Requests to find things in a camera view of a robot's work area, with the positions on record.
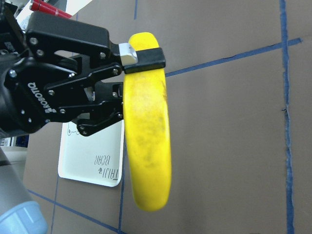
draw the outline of blue tape line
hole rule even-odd
[[[55,195],[54,195],[54,205],[53,205],[53,214],[52,214],[52,223],[51,223],[51,234],[53,234],[53,225],[54,225],[54,217],[55,217],[55,203],[57,201],[57,196],[58,196],[58,187],[59,187],[59,176],[57,177],[57,185],[55,188]]]
[[[121,179],[121,193],[120,193],[120,207],[119,207],[119,223],[118,223],[118,234],[122,233],[121,230],[121,223],[122,223],[122,210],[123,210],[123,194],[125,188],[125,156],[127,154],[127,144],[124,137],[124,144],[123,144],[123,157],[122,157],[122,179]]]
[[[289,45],[297,45],[297,44],[299,44],[301,42],[302,42],[301,38],[296,38],[296,39],[290,40],[289,41]],[[280,49],[280,48],[282,48],[282,43],[278,43],[278,44],[262,47],[262,48],[259,48],[259,49],[255,49],[255,50],[251,50],[251,51],[248,51],[248,52],[240,53],[240,54],[234,55],[234,56],[229,57],[229,58],[221,58],[221,59],[217,59],[217,60],[214,60],[214,61],[202,63],[202,64],[199,64],[199,65],[183,68],[183,69],[180,69],[180,70],[177,70],[177,71],[174,71],[174,72],[168,72],[166,74],[166,77],[176,76],[176,75],[179,75],[179,74],[182,74],[182,73],[191,72],[191,71],[202,69],[202,68],[205,68],[205,67],[211,67],[211,66],[214,66],[214,65],[218,65],[218,64],[221,64],[221,63],[225,63],[225,62],[229,62],[229,61],[233,61],[233,60],[237,60],[237,59],[243,59],[243,58],[246,58],[246,57],[262,54],[262,53],[265,53],[265,52],[268,52],[268,51],[272,51],[272,50],[277,50],[277,49]]]
[[[83,214],[83,213],[81,213],[81,212],[79,212],[79,211],[76,211],[76,210],[74,210],[74,209],[72,209],[72,208],[69,208],[69,207],[67,207],[67,206],[64,206],[64,205],[62,205],[62,204],[60,204],[60,203],[58,203],[58,202],[55,202],[54,200],[49,199],[49,198],[47,198],[47,197],[45,197],[45,196],[42,196],[41,194],[38,194],[38,193],[36,193],[36,192],[34,192],[34,191],[32,191],[32,190],[28,190],[28,192],[30,192],[31,194],[36,195],[36,196],[42,198],[43,200],[46,200],[46,201],[48,201],[48,202],[51,202],[51,203],[55,204],[56,206],[59,206],[59,207],[65,209],[65,210],[67,210],[67,211],[69,211],[69,212],[72,212],[72,213],[74,213],[74,214],[76,214],[76,215],[78,215],[78,216],[80,216],[80,217],[83,217],[83,218],[85,218],[85,219],[88,219],[89,221],[91,221],[91,222],[93,222],[93,223],[96,223],[96,224],[98,224],[98,225],[100,225],[100,226],[102,226],[102,227],[104,227],[104,228],[107,228],[107,229],[109,229],[109,230],[111,230],[111,231],[113,231],[113,232],[115,232],[115,233],[118,233],[118,229],[117,229],[117,228],[114,228],[114,227],[111,226],[111,225],[108,225],[108,224],[106,224],[106,223],[103,223],[103,222],[101,222],[101,221],[99,221],[99,220],[97,220],[97,219],[95,219],[95,218],[92,218],[92,217],[90,217],[90,216],[87,216],[87,215],[85,215],[85,214]]]
[[[290,103],[290,80],[289,80],[289,53],[288,53],[288,31],[287,31],[287,13],[286,1],[280,0],[280,20],[282,33],[282,52],[284,66],[284,97],[285,97],[285,140],[286,140],[286,203],[287,203],[287,234],[294,234],[294,208],[293,208],[293,156],[292,156],[292,138],[291,138],[291,118],[289,113]]]
[[[136,0],[135,2],[135,20],[137,19],[137,3],[138,3],[138,0]]]

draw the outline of bolt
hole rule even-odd
[[[48,93],[49,93],[49,95],[51,95],[51,96],[54,96],[54,94],[55,94],[54,90],[49,90]]]
[[[6,55],[8,54],[9,52],[7,50],[0,50],[0,55]]]
[[[30,42],[32,45],[37,45],[37,44],[38,44],[38,39],[37,39],[37,38],[30,38],[30,39],[29,39],[29,42]]]
[[[43,57],[44,56],[44,51],[43,50],[37,50],[36,54],[38,57]]]
[[[118,69],[116,69],[116,68],[113,69],[113,74],[114,75],[118,75],[118,72],[119,72]]]
[[[10,76],[11,78],[16,78],[16,77],[18,76],[18,74],[16,73],[16,71],[10,70],[10,71],[9,71],[9,76]]]
[[[100,59],[105,59],[105,58],[106,58],[106,54],[105,54],[104,52],[101,52],[101,53],[99,54],[99,58],[100,58]]]

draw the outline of white tray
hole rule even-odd
[[[64,123],[58,159],[62,178],[114,187],[122,174],[124,121],[91,136],[81,136],[72,122]]]

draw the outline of red tube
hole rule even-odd
[[[71,15],[66,12],[48,4],[42,0],[31,0],[32,5],[30,6],[30,10],[32,11],[41,11],[50,15],[59,16],[62,18],[70,18]]]

